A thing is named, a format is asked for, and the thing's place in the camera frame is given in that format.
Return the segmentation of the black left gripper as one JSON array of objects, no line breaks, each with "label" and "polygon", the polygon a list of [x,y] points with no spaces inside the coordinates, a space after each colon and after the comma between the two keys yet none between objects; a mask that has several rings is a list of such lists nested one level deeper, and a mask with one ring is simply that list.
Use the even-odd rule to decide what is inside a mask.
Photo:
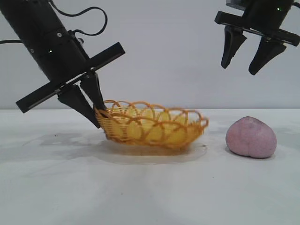
[{"label": "black left gripper", "polygon": [[96,128],[100,128],[95,113],[84,97],[85,92],[94,107],[106,110],[100,90],[97,70],[125,54],[120,43],[90,58],[71,31],[59,29],[41,37],[37,42],[25,45],[49,82],[16,102],[26,113],[47,99],[58,100],[74,109]]}]

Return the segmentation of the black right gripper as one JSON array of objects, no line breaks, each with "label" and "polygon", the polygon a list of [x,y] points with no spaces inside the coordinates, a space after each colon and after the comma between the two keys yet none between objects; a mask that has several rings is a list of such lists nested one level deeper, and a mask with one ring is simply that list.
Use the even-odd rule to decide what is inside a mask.
[{"label": "black right gripper", "polygon": [[227,0],[226,5],[242,10],[242,16],[218,11],[215,22],[225,26],[222,68],[227,68],[238,49],[246,41],[243,31],[262,36],[248,71],[256,75],[269,61],[283,53],[287,43],[298,46],[300,37],[280,29],[292,6],[300,4],[293,0]]}]

